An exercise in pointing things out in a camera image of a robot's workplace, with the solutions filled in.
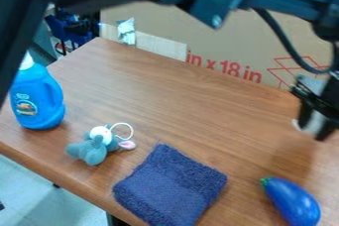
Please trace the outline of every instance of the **wooden table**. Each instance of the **wooden table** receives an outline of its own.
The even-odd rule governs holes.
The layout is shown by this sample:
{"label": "wooden table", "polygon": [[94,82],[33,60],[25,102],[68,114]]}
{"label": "wooden table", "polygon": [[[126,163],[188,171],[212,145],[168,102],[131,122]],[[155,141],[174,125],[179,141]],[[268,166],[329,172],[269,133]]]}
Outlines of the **wooden table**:
{"label": "wooden table", "polygon": [[[317,143],[296,132],[290,121],[298,103],[289,93],[103,39],[50,71],[63,88],[63,123],[21,129],[6,103],[0,154],[127,223],[144,224],[115,202],[111,187],[161,140],[229,176],[199,225],[284,225],[259,183],[272,175],[304,186],[321,204],[321,225],[338,225],[338,135]],[[63,154],[92,127],[118,121],[135,127],[136,151],[111,154],[98,167]]]}

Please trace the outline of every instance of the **blue detergent bottle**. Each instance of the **blue detergent bottle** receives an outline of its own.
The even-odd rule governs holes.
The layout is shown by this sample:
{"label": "blue detergent bottle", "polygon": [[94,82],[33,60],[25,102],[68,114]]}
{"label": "blue detergent bottle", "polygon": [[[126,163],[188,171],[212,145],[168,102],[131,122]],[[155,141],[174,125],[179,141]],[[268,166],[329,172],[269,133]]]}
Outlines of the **blue detergent bottle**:
{"label": "blue detergent bottle", "polygon": [[12,111],[25,128],[50,129],[63,119],[65,107],[60,86],[44,66],[34,63],[29,52],[10,89],[10,98]]}

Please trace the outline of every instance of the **white ring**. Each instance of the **white ring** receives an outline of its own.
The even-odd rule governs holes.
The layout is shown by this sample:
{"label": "white ring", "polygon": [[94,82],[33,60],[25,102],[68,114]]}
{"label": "white ring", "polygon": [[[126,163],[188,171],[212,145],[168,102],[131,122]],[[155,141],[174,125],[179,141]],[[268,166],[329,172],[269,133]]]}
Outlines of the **white ring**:
{"label": "white ring", "polygon": [[114,124],[109,130],[110,130],[111,132],[113,132],[113,129],[114,129],[115,127],[117,127],[117,126],[120,126],[120,125],[122,125],[122,126],[127,126],[127,127],[131,130],[131,134],[130,134],[130,136],[129,136],[128,138],[122,138],[122,137],[119,136],[119,135],[115,135],[115,136],[118,137],[119,139],[123,140],[123,141],[131,140],[131,138],[134,136],[134,129],[133,129],[133,127],[132,127],[130,124],[128,124],[128,123],[124,123],[124,122],[116,123],[116,124]]}

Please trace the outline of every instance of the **keychain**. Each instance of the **keychain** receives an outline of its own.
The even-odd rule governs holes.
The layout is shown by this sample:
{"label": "keychain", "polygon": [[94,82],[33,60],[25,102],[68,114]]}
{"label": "keychain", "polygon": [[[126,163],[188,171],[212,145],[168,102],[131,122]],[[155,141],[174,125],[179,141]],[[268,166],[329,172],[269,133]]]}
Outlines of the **keychain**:
{"label": "keychain", "polygon": [[[131,133],[127,138],[114,134],[117,126],[127,126]],[[80,143],[71,143],[65,147],[65,153],[73,158],[83,160],[89,166],[101,164],[109,152],[113,151],[131,151],[137,145],[132,142],[134,129],[128,123],[116,123],[114,125],[105,125],[94,127],[89,133],[85,133],[84,141]]]}

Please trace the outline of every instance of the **blue object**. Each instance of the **blue object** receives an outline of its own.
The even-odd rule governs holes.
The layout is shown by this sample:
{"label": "blue object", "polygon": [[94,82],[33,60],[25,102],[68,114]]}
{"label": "blue object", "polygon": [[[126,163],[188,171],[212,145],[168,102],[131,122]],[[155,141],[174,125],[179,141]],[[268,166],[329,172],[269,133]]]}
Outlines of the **blue object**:
{"label": "blue object", "polygon": [[304,189],[282,178],[261,179],[264,191],[290,226],[314,226],[320,220],[316,200]]}
{"label": "blue object", "polygon": [[69,22],[74,21],[72,17],[73,16],[70,16],[66,20],[60,20],[54,15],[49,15],[45,18],[45,21],[50,26],[53,36],[57,39],[65,42],[71,40],[72,42],[82,46],[93,39],[93,34],[91,32],[87,32],[85,35],[77,35],[75,33],[65,31],[64,27],[67,26]]}
{"label": "blue object", "polygon": [[193,225],[226,184],[223,173],[167,145],[114,187],[115,199],[150,225]]}
{"label": "blue object", "polygon": [[33,63],[29,54],[10,89],[11,106],[21,126],[29,129],[49,129],[63,119],[65,107],[60,86],[48,70]]}

